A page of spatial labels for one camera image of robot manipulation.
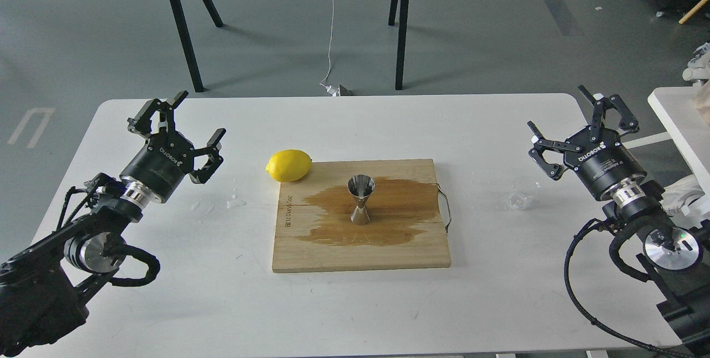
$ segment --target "white table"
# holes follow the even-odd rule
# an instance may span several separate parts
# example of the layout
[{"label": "white table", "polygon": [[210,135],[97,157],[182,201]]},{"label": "white table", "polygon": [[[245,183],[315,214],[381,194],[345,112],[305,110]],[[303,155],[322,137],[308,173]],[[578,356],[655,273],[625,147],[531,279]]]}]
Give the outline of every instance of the white table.
[{"label": "white table", "polygon": [[710,195],[710,126],[695,110],[693,97],[699,90],[700,87],[657,88],[649,95],[648,103],[695,174],[707,200]]},{"label": "white table", "polygon": [[[143,140],[126,131],[126,118],[143,103],[111,100],[99,108],[36,239],[55,226],[66,189],[98,172],[117,176],[139,150]],[[188,98],[175,118],[196,147],[224,126],[225,162],[207,184],[184,181],[167,204],[149,205],[144,219],[123,233],[129,244],[159,257],[158,279],[142,288],[105,287],[89,303],[86,325],[23,356],[433,355],[629,347],[589,325],[562,281],[571,237],[586,220],[602,215],[601,204],[573,173],[556,183],[527,154],[527,120],[557,140],[585,124],[568,95]],[[451,201],[451,268],[272,273],[279,185],[264,166],[286,148],[307,151],[315,161],[433,158]],[[503,210],[502,194],[522,175],[542,183],[540,198],[527,211]],[[245,204],[228,209],[233,195]],[[571,269],[578,298],[621,332],[654,344],[679,344],[655,309],[662,295],[611,264],[610,240],[595,233],[579,246]],[[641,247],[628,245],[626,259],[632,262]],[[124,275],[143,270],[129,262],[121,267]],[[68,272],[75,281],[83,278]]]}]

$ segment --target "concrete floor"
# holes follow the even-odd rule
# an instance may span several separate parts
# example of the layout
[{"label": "concrete floor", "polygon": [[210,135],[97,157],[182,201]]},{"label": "concrete floor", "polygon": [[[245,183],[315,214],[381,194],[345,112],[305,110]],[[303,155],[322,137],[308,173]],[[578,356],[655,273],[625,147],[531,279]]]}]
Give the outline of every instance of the concrete floor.
[{"label": "concrete floor", "polygon": [[[190,98],[327,96],[318,83],[331,0],[214,1],[223,29],[200,0],[182,0],[210,88]],[[355,95],[571,93],[589,116],[576,92],[583,83],[622,95],[641,122],[630,140],[665,131],[646,98],[687,85],[680,74],[710,39],[706,19],[679,25],[679,16],[656,17],[648,0],[411,0],[405,89],[396,92],[388,6],[335,0],[328,83]],[[0,260],[30,243],[98,105],[183,89],[192,83],[168,0],[0,0]],[[32,108],[54,108],[36,145],[27,148],[41,115],[9,144]],[[689,174],[670,141],[634,154],[664,185]]]}]

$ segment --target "robotic arm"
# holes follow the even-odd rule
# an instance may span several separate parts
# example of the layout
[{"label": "robotic arm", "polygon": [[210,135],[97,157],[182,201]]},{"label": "robotic arm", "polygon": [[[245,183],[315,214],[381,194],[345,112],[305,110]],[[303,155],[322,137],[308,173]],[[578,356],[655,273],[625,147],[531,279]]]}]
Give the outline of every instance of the robotic arm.
[{"label": "robotic arm", "polygon": [[[223,161],[224,128],[197,150],[175,130],[173,113],[185,97],[187,92],[180,92],[164,102],[145,103],[128,120],[129,131],[143,136],[145,145],[121,172],[121,181],[99,173],[84,183],[86,189],[71,188],[56,231],[0,265],[0,355],[16,356],[26,347],[54,343],[83,325],[87,302],[107,283],[138,287],[155,280],[157,258],[126,244],[121,232],[140,221],[150,201],[166,202],[186,174],[193,183],[205,183]],[[152,133],[155,113],[160,123]],[[195,170],[195,158],[203,155],[206,164]],[[78,192],[87,196],[63,223],[69,197]],[[74,219],[84,204],[91,212]],[[147,265],[142,279],[115,277],[127,256]],[[91,275],[73,285],[60,265],[64,258]]]},{"label": "robotic arm", "polygon": [[[619,95],[608,98],[591,95],[583,85],[579,90],[594,106],[591,123],[560,142],[545,139],[530,121],[528,125],[534,136],[533,148],[528,153],[553,180],[559,180],[566,170],[573,170],[596,201],[611,200],[602,208],[606,219],[596,220],[598,230],[613,234],[609,246],[611,260],[624,274],[641,282],[654,282],[667,299],[657,308],[683,344],[697,355],[710,354],[710,221],[703,221],[702,226],[692,229],[675,226],[660,204],[663,188],[654,180],[642,183],[646,171],[621,144],[624,135],[638,131],[636,118]],[[624,132],[622,135],[605,126],[610,109],[621,115],[618,128]],[[548,163],[542,156],[545,151],[560,153],[563,163]],[[574,247],[589,233],[589,228],[585,227],[587,229],[583,228],[570,246],[565,275]],[[638,254],[636,259],[643,271],[626,264],[619,255],[624,242],[635,234],[642,243],[643,254]],[[619,333],[599,325],[596,318],[579,305],[567,277],[565,281],[580,312],[593,325],[620,337]]]}]

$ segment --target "jigger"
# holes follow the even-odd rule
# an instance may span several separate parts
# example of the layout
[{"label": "jigger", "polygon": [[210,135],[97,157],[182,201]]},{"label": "jigger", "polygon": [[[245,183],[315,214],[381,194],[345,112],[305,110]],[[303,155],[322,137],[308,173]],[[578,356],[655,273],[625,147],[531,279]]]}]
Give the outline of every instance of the jigger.
[{"label": "jigger", "polygon": [[348,191],[357,202],[355,211],[350,216],[350,221],[356,225],[366,225],[370,222],[365,203],[370,195],[375,191],[375,180],[366,174],[356,174],[348,181]]}]

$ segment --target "yellow lemon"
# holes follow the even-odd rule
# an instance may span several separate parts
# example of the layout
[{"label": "yellow lemon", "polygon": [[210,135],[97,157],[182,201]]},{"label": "yellow lemon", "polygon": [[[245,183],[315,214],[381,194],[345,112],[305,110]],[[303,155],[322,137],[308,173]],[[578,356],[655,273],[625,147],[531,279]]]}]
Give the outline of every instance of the yellow lemon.
[{"label": "yellow lemon", "polygon": [[310,170],[311,158],[301,150],[282,150],[271,156],[266,171],[276,181],[294,181]]}]

